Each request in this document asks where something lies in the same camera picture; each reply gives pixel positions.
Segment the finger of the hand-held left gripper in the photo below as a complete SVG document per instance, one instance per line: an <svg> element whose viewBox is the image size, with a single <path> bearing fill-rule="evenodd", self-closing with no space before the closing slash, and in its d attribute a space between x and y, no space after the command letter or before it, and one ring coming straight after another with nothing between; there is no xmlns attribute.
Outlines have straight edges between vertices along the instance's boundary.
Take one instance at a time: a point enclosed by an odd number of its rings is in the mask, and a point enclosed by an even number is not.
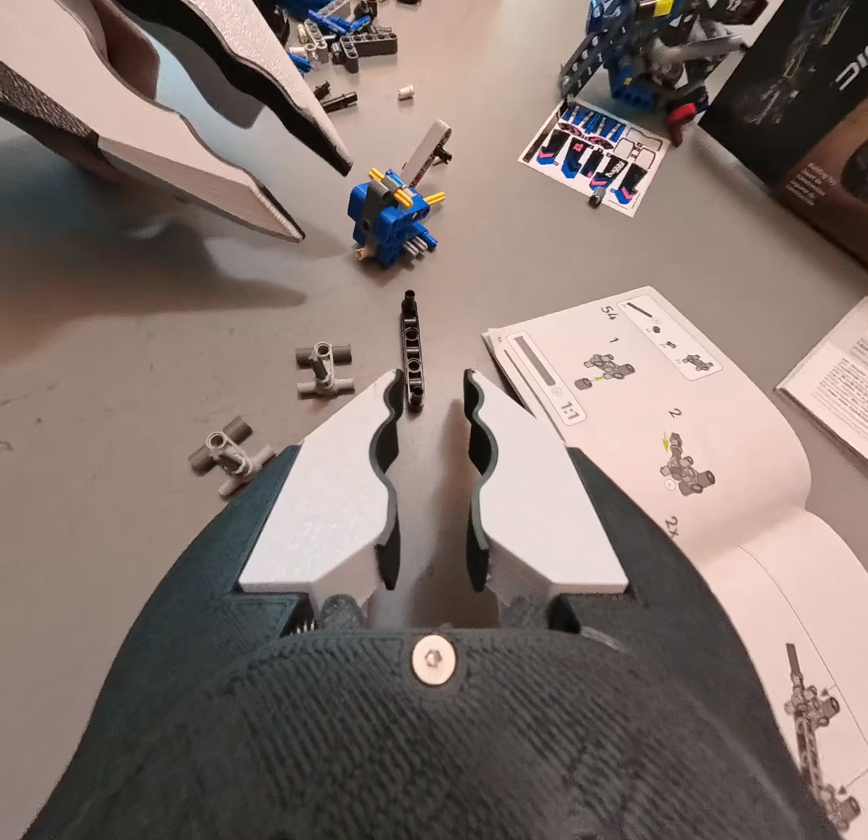
<svg viewBox="0 0 868 840"><path fill-rule="evenodd" d="M350 152L253 0L114 1L194 42L234 89L270 109L341 175L351 172Z"/></svg>
<svg viewBox="0 0 868 840"><path fill-rule="evenodd" d="M111 0L2 0L2 118L110 182L300 242L254 175L157 100L160 56Z"/></svg>

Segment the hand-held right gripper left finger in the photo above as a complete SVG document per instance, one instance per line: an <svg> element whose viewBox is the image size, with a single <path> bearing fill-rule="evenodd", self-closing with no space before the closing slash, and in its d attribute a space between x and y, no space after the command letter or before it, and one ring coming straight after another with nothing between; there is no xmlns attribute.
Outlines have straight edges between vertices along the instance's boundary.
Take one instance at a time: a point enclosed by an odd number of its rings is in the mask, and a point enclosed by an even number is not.
<svg viewBox="0 0 868 840"><path fill-rule="evenodd" d="M266 517L239 586L246 594L334 595L361 606L400 569L396 489L406 376L392 369L310 433Z"/></svg>

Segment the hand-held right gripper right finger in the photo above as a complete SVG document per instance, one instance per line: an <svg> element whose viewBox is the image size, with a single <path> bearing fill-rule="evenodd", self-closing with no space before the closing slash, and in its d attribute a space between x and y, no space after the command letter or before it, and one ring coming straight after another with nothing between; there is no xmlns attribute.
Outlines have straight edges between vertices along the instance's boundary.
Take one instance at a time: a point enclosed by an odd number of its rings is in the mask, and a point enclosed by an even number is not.
<svg viewBox="0 0 868 840"><path fill-rule="evenodd" d="M623 569L559 435L475 369L463 373L472 489L466 562L501 611L562 595L622 595Z"/></svg>

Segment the black lego beam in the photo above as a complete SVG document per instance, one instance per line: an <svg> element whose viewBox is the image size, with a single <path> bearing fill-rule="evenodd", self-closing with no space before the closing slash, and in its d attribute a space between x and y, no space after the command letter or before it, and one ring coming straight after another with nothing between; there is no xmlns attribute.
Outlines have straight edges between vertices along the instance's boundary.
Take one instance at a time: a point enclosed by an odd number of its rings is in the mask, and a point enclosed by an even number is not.
<svg viewBox="0 0 868 840"><path fill-rule="evenodd" d="M406 405L408 411L419 412L425 405L425 371L418 304L413 290L405 292L401 303L400 331L406 376Z"/></svg>

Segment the blue lego sub-assembly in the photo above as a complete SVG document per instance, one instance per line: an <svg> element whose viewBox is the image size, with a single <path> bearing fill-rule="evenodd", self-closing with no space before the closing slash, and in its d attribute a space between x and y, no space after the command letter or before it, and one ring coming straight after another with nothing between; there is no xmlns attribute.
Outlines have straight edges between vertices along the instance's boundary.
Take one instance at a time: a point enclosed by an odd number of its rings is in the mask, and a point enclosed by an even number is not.
<svg viewBox="0 0 868 840"><path fill-rule="evenodd" d="M353 187L349 197L356 258L374 260L388 270L402 259L415 260L434 251L438 241L424 221L445 194L424 196L392 170L372 169L368 177L366 183Z"/></svg>

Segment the pile of loose lego pieces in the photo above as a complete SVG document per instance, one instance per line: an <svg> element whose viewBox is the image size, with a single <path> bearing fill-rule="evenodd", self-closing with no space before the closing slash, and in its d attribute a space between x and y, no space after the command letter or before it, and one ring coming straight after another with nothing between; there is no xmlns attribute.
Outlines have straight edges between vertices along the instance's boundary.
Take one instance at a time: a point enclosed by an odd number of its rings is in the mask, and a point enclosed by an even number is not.
<svg viewBox="0 0 868 840"><path fill-rule="evenodd" d="M253 0L301 75L328 63L357 73L363 58L397 53L396 32L378 20L391 0ZM393 0L409 6L421 0Z"/></svg>

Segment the black lego pin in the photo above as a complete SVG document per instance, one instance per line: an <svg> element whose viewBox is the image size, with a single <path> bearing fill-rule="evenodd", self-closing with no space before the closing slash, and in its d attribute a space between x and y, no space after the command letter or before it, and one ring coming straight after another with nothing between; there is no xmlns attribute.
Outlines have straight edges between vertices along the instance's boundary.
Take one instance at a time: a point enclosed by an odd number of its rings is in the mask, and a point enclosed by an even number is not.
<svg viewBox="0 0 868 840"><path fill-rule="evenodd" d="M320 103L321 108L323 108L326 113L335 113L337 111L354 107L359 102L358 94L354 91L332 94L331 83L329 81L315 86L313 88L313 94L315 99Z"/></svg>

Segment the grey lego cross connector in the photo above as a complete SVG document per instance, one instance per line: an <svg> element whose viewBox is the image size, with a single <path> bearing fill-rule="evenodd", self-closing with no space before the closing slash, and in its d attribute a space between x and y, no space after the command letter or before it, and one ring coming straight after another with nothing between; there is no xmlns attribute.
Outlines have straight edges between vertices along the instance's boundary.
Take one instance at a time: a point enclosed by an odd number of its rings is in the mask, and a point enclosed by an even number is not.
<svg viewBox="0 0 868 840"><path fill-rule="evenodd" d="M299 397L334 397L355 392L354 380L341 379L336 367L352 362L353 352L350 344L331 344L318 342L311 347L295 349L295 360L299 368L309 368L312 381L298 382Z"/></svg>
<svg viewBox="0 0 868 840"><path fill-rule="evenodd" d="M245 487L276 455L269 445L255 455L247 452L242 444L252 435L253 429L237 415L223 429L209 434L205 443L189 456L190 468L199 477L216 467L225 473L219 487L223 500Z"/></svg>

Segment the open lego instruction booklet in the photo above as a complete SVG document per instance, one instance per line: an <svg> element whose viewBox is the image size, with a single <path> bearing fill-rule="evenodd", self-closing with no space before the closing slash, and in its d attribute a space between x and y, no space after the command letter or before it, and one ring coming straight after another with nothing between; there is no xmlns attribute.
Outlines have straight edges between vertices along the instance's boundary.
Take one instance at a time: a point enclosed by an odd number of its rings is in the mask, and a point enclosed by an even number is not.
<svg viewBox="0 0 868 840"><path fill-rule="evenodd" d="M867 837L867 575L807 511L797 434L651 286L482 334L523 405L663 527L722 602L797 769Z"/></svg>

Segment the light grey lego beam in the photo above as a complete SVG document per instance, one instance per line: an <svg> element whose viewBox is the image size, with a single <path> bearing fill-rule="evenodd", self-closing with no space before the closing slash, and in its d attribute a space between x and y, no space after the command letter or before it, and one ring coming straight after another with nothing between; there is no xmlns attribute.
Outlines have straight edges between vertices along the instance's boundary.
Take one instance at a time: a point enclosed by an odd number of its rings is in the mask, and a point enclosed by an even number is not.
<svg viewBox="0 0 868 840"><path fill-rule="evenodd" d="M422 142L410 156L400 172L400 179L406 185L416 186L435 164L449 164L452 155L445 149L451 136L451 127L441 119L436 119Z"/></svg>

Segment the lego sticker sheet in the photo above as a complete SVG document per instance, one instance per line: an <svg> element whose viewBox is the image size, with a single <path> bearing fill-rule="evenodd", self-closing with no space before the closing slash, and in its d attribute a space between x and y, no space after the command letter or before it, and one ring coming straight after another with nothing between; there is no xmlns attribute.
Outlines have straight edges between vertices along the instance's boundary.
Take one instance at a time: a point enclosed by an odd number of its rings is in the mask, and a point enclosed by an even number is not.
<svg viewBox="0 0 868 840"><path fill-rule="evenodd" d="M598 209L634 217L671 141L582 99L563 99L518 157L520 164L582 195Z"/></svg>

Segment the tray of Lego parts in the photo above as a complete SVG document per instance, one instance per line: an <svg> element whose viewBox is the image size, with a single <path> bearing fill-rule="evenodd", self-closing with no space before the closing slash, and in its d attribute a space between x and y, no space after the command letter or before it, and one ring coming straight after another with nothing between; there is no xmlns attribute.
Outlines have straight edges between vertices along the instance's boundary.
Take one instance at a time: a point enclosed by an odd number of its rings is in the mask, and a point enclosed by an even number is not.
<svg viewBox="0 0 868 840"><path fill-rule="evenodd" d="M680 146L685 126L709 107L707 80L745 47L735 27L752 26L767 0L592 0L586 36L561 67L560 96L575 100L595 73L609 76L611 98L665 114Z"/></svg>

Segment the lego set box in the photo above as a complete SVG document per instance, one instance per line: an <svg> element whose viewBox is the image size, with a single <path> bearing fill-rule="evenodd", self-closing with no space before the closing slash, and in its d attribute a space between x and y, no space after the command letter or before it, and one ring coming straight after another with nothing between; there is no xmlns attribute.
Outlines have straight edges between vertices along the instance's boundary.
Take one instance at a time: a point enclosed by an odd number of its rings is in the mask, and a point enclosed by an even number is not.
<svg viewBox="0 0 868 840"><path fill-rule="evenodd" d="M700 128L866 265L867 0L783 0Z"/></svg>

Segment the white printed leaflet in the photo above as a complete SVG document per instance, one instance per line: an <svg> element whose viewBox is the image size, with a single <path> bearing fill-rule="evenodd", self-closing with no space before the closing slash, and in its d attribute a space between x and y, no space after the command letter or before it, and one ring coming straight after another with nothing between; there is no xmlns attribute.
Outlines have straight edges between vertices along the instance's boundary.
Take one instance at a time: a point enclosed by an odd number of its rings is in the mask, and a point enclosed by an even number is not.
<svg viewBox="0 0 868 840"><path fill-rule="evenodd" d="M778 384L833 442L867 466L867 298Z"/></svg>

